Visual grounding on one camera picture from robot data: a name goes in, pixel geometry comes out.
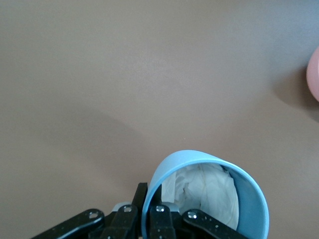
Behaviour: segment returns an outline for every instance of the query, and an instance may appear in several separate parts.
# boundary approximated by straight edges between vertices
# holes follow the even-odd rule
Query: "metal bolt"
[[[188,212],[187,215],[188,215],[189,218],[192,218],[192,219],[196,219],[197,218],[197,215],[196,215],[195,212]]]
[[[98,213],[90,213],[90,215],[89,215],[89,219],[93,219],[93,218],[97,218],[98,217]]]
[[[132,211],[132,207],[131,206],[125,206],[124,207],[124,212],[125,213],[130,213]]]
[[[163,206],[156,206],[156,211],[162,213],[165,211],[165,208]]]

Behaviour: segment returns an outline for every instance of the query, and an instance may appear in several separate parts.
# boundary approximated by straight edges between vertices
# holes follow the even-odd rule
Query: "tabletop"
[[[316,0],[0,1],[0,238],[108,214],[169,154],[247,171],[269,238],[319,234]]]

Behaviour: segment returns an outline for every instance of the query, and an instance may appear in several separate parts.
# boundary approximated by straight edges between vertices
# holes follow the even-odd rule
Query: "crumpled paper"
[[[218,164],[195,164],[174,172],[162,183],[161,199],[177,204],[181,214],[200,209],[237,229],[239,205],[234,180]]]

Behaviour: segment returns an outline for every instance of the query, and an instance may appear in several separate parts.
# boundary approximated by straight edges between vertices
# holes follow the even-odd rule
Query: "cup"
[[[307,67],[307,83],[312,95],[319,101],[319,47],[311,56]]]
[[[239,221],[237,232],[249,239],[266,239],[269,231],[269,210],[265,196],[256,181],[243,169],[195,150],[182,150],[169,155],[157,167],[149,185],[142,210],[142,236],[148,238],[147,216],[150,202],[162,184],[173,172],[193,164],[214,163],[224,167],[234,179],[238,201]]]

